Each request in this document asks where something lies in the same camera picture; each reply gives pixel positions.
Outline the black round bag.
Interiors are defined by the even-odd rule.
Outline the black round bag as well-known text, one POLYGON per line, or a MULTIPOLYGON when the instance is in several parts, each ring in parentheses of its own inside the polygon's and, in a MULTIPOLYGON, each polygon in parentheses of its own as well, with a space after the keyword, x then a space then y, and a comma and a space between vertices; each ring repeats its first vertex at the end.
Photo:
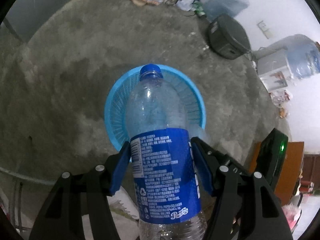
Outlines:
POLYGON ((208 26, 207 34, 213 51, 228 60, 251 52, 245 29, 229 15, 218 16, 208 26))

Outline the water jug on dispenser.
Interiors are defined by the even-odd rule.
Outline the water jug on dispenser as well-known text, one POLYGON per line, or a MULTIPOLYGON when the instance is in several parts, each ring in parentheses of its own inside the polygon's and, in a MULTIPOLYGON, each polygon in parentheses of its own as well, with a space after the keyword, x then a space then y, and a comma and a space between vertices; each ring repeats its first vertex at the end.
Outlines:
POLYGON ((294 78, 319 74, 319 48, 310 39, 288 45, 287 60, 294 78))

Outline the white wall socket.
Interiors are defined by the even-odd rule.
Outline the white wall socket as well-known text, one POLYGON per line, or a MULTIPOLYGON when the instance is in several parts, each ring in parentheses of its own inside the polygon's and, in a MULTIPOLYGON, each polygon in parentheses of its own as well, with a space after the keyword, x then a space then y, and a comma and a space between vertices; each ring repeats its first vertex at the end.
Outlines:
POLYGON ((270 31, 270 28, 267 26, 267 24, 264 21, 260 21, 259 23, 257 23, 257 26, 268 40, 273 37, 273 34, 270 31))

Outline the Pepsi plastic bottle blue label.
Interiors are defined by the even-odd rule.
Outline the Pepsi plastic bottle blue label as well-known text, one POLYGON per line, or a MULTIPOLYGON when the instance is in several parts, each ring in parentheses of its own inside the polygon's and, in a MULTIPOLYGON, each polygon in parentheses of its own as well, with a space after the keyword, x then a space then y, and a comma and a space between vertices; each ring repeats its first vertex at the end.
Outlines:
POLYGON ((141 239, 202 239, 201 207, 185 106, 159 66, 147 64, 125 112, 141 239))

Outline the blue plastic trash basket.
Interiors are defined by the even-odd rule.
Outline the blue plastic trash basket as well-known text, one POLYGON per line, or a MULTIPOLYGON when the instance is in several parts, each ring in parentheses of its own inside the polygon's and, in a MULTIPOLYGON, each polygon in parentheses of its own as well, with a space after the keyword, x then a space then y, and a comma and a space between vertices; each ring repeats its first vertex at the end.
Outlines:
MULTIPOLYGON (((175 68, 162 64, 159 68, 164 79, 174 86, 185 104, 188 121, 205 129, 206 108, 195 83, 175 68)), ((123 143, 129 140, 125 127, 125 109, 131 91, 139 83, 140 70, 141 66, 123 74, 111 88, 105 102, 104 123, 109 140, 117 151, 120 151, 123 143)))

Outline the white water dispenser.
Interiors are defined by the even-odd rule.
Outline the white water dispenser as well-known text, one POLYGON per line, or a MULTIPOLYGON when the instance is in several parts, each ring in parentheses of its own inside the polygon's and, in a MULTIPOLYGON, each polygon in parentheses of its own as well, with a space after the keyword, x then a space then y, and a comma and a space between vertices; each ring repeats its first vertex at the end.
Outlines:
POLYGON ((281 49, 259 59, 257 74, 269 93, 286 88, 293 78, 286 50, 281 49))

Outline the orange wooden cabinet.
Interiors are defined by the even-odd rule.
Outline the orange wooden cabinet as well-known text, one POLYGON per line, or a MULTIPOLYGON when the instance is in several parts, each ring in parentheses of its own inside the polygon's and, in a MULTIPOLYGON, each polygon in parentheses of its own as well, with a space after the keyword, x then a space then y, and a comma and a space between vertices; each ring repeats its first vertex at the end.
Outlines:
POLYGON ((302 166, 304 142, 289 142, 287 144, 284 163, 274 189, 274 194, 280 199, 281 206, 289 203, 302 166))

